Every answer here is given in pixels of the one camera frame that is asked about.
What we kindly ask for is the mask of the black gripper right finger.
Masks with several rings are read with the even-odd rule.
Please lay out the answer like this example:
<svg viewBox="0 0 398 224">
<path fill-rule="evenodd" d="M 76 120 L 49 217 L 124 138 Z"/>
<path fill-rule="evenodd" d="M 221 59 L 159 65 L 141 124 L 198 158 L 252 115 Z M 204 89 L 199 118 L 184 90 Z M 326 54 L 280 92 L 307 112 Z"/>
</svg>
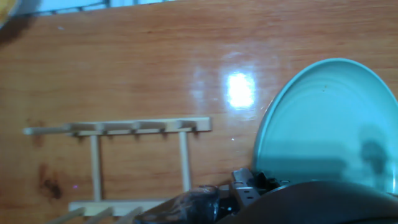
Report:
<svg viewBox="0 0 398 224">
<path fill-rule="evenodd" d="M 232 178 L 231 193 L 240 208 L 247 207 L 259 199 L 262 194 L 280 187 L 280 182 L 277 179 L 266 177 L 263 172 L 254 175 L 247 168 L 233 171 Z"/>
</svg>

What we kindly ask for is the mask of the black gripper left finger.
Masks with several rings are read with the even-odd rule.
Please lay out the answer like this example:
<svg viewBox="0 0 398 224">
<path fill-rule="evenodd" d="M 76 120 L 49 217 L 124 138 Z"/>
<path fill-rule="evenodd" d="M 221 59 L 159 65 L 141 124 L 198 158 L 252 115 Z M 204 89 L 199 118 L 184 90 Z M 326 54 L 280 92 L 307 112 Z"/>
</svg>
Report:
<svg viewBox="0 0 398 224">
<path fill-rule="evenodd" d="M 134 218 L 134 224 L 214 223 L 220 204 L 220 190 L 204 185 L 184 192 Z"/>
</svg>

